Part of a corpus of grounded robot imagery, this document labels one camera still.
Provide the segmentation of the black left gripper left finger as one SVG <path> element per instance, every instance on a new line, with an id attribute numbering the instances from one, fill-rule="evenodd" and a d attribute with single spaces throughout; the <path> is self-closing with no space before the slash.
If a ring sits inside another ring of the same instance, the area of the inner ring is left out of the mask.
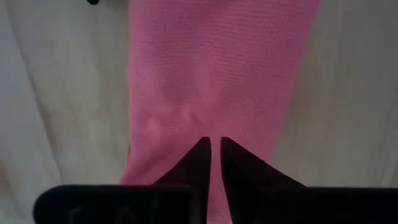
<path id="1" fill-rule="evenodd" d="M 209 187 L 210 171 L 211 142 L 203 137 L 154 185 Z"/>

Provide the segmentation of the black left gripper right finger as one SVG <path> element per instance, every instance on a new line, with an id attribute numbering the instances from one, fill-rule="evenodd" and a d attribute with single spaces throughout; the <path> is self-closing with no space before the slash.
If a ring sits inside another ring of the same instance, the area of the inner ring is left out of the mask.
<path id="1" fill-rule="evenodd" d="M 281 173 L 231 138 L 222 137 L 221 172 L 226 187 L 294 189 L 304 185 Z"/>

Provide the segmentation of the pink microfiber towel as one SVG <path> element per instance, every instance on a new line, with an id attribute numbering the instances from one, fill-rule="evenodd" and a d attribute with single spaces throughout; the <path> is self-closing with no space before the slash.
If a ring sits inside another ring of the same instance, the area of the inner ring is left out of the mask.
<path id="1" fill-rule="evenodd" d="M 211 140 L 207 224 L 232 224 L 229 137 L 270 159 L 320 0 L 130 0 L 124 184 L 151 184 Z"/>

